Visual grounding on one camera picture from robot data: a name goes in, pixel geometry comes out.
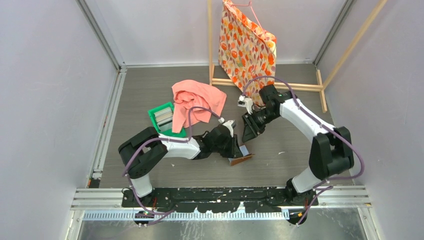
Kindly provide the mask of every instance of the green basket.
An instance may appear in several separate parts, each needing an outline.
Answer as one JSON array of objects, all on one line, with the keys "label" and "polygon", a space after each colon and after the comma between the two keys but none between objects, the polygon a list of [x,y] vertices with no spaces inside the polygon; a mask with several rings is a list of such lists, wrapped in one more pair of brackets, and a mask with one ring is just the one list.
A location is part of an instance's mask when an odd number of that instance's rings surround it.
[{"label": "green basket", "polygon": [[156,131],[160,134],[169,136],[169,137],[176,137],[176,138],[185,138],[186,137],[186,130],[184,128],[181,129],[181,132],[174,133],[172,132],[172,129],[168,129],[166,131],[159,130],[158,123],[156,122],[155,113],[159,112],[160,110],[171,108],[172,112],[174,112],[174,105],[172,102],[167,102],[163,105],[160,105],[158,107],[155,107],[153,109],[150,109],[147,111],[148,116],[150,117],[151,123],[153,124],[153,127],[156,129]]}]

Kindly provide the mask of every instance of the pink towel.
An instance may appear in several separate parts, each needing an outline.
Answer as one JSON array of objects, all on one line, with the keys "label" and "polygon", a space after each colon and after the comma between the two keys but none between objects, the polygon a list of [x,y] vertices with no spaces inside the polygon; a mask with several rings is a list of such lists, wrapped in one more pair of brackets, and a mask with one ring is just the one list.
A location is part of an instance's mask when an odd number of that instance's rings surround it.
[{"label": "pink towel", "polygon": [[[227,95],[218,88],[195,80],[183,80],[172,86],[174,113],[172,117],[172,132],[179,133],[183,126],[189,127],[189,109],[200,106],[211,109],[221,115]],[[211,113],[202,109],[191,111],[191,124],[200,121],[209,123]]]}]

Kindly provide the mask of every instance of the leaf print fabric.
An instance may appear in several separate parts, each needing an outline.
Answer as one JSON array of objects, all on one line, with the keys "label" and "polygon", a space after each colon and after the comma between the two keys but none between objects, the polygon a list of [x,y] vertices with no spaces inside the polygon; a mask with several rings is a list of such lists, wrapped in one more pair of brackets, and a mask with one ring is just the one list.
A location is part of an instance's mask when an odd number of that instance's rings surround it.
[{"label": "leaf print fabric", "polygon": [[[232,82],[243,91],[247,82],[258,76],[275,76],[276,37],[248,19],[231,0],[223,0],[219,34],[219,64]],[[259,90],[274,84],[260,78],[246,90],[253,102],[262,106]]]}]

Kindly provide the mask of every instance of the white panel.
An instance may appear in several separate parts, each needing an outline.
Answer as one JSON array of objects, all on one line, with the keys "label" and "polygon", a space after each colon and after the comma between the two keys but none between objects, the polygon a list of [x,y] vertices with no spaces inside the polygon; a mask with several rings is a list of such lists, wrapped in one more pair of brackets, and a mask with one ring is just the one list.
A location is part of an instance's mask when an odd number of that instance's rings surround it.
[{"label": "white panel", "polygon": [[[198,64],[208,62],[206,0],[90,0],[104,18],[127,65]],[[235,0],[245,4],[247,0]],[[277,63],[312,62],[345,0],[253,0],[263,28],[277,37]],[[254,20],[249,7],[240,7]],[[223,4],[212,1],[214,53]]]},{"label": "white panel", "polygon": [[0,3],[1,239],[64,239],[116,71],[76,1]]},{"label": "white panel", "polygon": [[[320,63],[322,73],[332,70],[377,2],[355,3]],[[423,239],[423,11],[422,0],[387,1],[326,90],[334,123],[350,130],[364,158],[357,183],[366,185],[381,239]]]}]

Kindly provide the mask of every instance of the wooden rack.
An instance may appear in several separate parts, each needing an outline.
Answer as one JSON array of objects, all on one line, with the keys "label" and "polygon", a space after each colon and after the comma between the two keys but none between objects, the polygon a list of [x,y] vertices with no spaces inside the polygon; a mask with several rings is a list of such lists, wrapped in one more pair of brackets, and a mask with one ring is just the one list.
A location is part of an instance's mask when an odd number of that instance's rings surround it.
[{"label": "wooden rack", "polygon": [[[333,80],[334,76],[337,74],[337,72],[340,70],[342,65],[345,63],[346,59],[349,57],[349,55],[352,53],[353,49],[356,47],[358,42],[361,40],[364,33],[367,31],[367,29],[370,27],[371,23],[374,21],[374,19],[377,17],[381,9],[386,4],[387,0],[380,0],[377,5],[374,7],[372,12],[369,14],[369,16],[366,18],[365,22],[362,24],[356,35],[353,37],[352,41],[350,42],[349,46],[344,51],[344,54],[341,56],[341,58],[338,60],[337,64],[332,69],[331,73],[328,75],[326,80],[323,82],[321,79],[321,71],[316,68],[316,81],[317,84],[302,84],[302,83],[289,83],[290,86],[295,91],[306,91],[306,92],[318,92],[319,98],[321,100],[321,106],[322,106],[322,112],[327,112],[327,102],[326,102],[326,96],[325,96],[325,89],[328,87],[330,82]],[[215,64],[213,61],[213,31],[212,31],[212,0],[207,0],[207,20],[208,20],[208,36],[209,36],[209,84],[210,85],[222,85],[222,86],[236,86],[231,79],[224,79],[224,78],[214,78],[214,70],[215,70]],[[284,89],[287,90],[287,86],[283,83],[276,82],[275,87],[277,89]]]}]

